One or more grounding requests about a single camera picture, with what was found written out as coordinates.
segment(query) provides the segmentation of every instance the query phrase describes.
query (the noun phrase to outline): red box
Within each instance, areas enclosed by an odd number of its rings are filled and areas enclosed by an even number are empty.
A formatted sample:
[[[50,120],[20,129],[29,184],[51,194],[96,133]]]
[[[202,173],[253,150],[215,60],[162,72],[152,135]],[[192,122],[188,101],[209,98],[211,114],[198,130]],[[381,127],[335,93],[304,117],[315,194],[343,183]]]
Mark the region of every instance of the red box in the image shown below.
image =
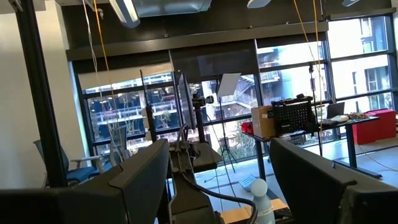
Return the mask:
[[[375,128],[377,121],[365,122],[362,124],[353,125],[354,142],[356,144],[367,144],[375,142]]]
[[[242,132],[253,134],[253,125],[251,121],[242,123]]]
[[[396,136],[396,112],[394,110],[381,109],[368,111],[366,114],[380,118],[374,127],[376,140],[394,138]]]

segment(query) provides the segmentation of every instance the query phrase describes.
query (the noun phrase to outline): water bottle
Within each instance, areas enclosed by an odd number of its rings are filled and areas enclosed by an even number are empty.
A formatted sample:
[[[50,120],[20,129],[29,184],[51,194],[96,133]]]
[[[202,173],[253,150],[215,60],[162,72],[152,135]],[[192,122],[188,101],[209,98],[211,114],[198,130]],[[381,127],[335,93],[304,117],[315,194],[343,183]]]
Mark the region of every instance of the water bottle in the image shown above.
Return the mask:
[[[258,209],[257,224],[275,224],[274,210],[267,196],[268,185],[263,179],[256,179],[250,186],[253,202]]]

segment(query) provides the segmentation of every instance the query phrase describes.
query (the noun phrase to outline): office chair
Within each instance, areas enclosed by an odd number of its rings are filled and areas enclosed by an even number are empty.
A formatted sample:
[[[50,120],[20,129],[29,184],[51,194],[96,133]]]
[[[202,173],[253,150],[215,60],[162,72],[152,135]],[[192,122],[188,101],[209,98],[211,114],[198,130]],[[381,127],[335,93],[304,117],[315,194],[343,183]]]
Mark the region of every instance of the office chair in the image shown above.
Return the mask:
[[[36,148],[39,151],[40,156],[42,157],[42,159],[44,161],[44,154],[43,154],[43,147],[42,147],[41,140],[36,140],[33,143],[36,145]],[[92,174],[95,171],[94,167],[80,167],[81,162],[95,161],[96,165],[98,167],[101,165],[100,159],[102,158],[102,156],[91,156],[91,157],[85,157],[85,158],[81,158],[81,159],[73,159],[73,160],[71,160],[71,162],[77,163],[76,169],[69,170],[69,159],[68,159],[67,155],[65,154],[65,151],[63,150],[62,147],[61,147],[61,157],[62,157],[63,167],[64,167],[65,171],[67,172],[67,181],[69,184],[72,182],[81,183],[81,182],[85,181],[86,179],[88,179],[90,174]]]
[[[110,162],[106,162],[103,165],[104,171],[109,170],[110,168],[118,165],[123,160],[128,159],[131,155],[127,150],[127,126],[121,126],[111,131],[111,145],[109,152],[109,160]],[[89,175],[89,178],[95,177],[96,175],[100,175],[102,170],[97,169],[92,174]]]

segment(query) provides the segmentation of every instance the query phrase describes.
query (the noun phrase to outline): laptop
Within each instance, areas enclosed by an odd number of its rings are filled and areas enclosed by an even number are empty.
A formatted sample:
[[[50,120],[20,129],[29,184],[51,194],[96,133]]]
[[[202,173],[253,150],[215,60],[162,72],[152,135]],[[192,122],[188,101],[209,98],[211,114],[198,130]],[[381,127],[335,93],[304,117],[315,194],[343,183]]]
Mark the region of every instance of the laptop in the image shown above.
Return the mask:
[[[345,105],[345,102],[330,104],[328,106],[327,119],[334,118],[335,116],[338,116],[338,115],[344,115],[344,105]]]

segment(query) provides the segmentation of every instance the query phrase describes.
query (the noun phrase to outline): table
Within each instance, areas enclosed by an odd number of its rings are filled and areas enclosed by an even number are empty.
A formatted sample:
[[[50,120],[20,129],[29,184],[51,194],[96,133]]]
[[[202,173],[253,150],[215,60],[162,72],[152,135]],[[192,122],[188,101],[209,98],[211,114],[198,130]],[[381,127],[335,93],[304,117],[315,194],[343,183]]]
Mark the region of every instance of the table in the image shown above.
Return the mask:
[[[365,123],[365,122],[370,122],[370,121],[375,121],[379,119],[378,117],[369,117],[366,119],[351,119],[348,120],[347,122],[337,124],[336,126],[328,126],[328,127],[322,127],[322,131],[329,130],[329,129],[334,129],[334,128],[340,128],[340,127],[345,127],[346,128],[346,137],[347,137],[347,147],[348,147],[348,159],[349,159],[349,164],[343,161],[339,161],[337,159],[333,160],[333,162],[340,164],[345,167],[350,167],[360,173],[369,175],[371,177],[380,179],[382,177],[381,174],[377,174],[375,172],[372,172],[370,170],[366,170],[363,168],[360,168],[357,166],[356,163],[356,153],[355,153],[355,142],[354,142],[354,133],[353,133],[353,125],[354,124],[360,124],[360,123]],[[243,133],[247,136],[252,137],[256,141],[256,151],[257,151],[257,162],[259,166],[259,172],[260,172],[260,178],[264,179],[266,178],[266,172],[265,172],[265,167],[264,167],[264,160],[262,158],[262,149],[261,149],[261,142],[269,142],[271,141],[272,138],[260,138],[258,136],[255,136],[253,134],[248,134],[248,133]],[[296,137],[299,135],[303,134],[311,134],[311,133],[299,133],[299,134],[292,134],[290,135],[291,137]]]
[[[279,198],[271,200],[271,205],[274,208],[274,213],[278,213],[278,211],[280,210],[289,209],[288,206]],[[245,206],[237,209],[232,209],[226,212],[222,212],[221,217],[223,218],[226,224],[246,223],[246,220],[250,218],[250,214],[251,214],[251,207]]]

